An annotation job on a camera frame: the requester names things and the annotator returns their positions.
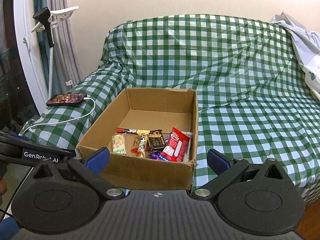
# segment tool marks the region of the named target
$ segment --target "smartphone screen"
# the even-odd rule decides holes
[[[51,98],[47,102],[47,106],[54,105],[77,105],[86,96],[85,93],[60,94]]]

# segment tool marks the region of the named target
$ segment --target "cardboard box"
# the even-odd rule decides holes
[[[190,161],[166,162],[139,158],[131,153],[136,135],[125,134],[127,155],[112,152],[116,129],[162,129],[166,136],[176,127],[193,133]],[[192,89],[128,88],[104,110],[77,145],[82,156],[101,147],[110,150],[110,163],[101,172],[105,180],[129,189],[190,189],[196,167],[198,101]]]

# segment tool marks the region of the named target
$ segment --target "white hanger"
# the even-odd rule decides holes
[[[51,23],[51,28],[55,28],[57,26],[56,25],[57,23],[70,18],[73,12],[78,9],[79,9],[79,6],[73,6],[73,7],[64,8],[61,10],[50,11],[51,16],[59,16],[58,19],[56,19]],[[38,22],[31,32],[42,32],[42,31],[44,31],[44,26],[40,22]]]

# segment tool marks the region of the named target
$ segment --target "dark window glass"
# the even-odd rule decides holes
[[[19,133],[37,114],[20,62],[13,0],[0,0],[0,130]]]

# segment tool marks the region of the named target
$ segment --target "green checkered tablecloth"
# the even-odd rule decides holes
[[[74,149],[122,89],[193,88],[199,101],[195,187],[215,177],[206,162],[206,152],[215,148],[250,163],[276,158],[309,203],[320,194],[320,105],[303,77],[290,35],[276,24],[214,15],[129,21],[109,32],[98,70],[70,90],[95,99],[93,114],[26,135]],[[48,107],[25,127],[91,108],[91,102]]]

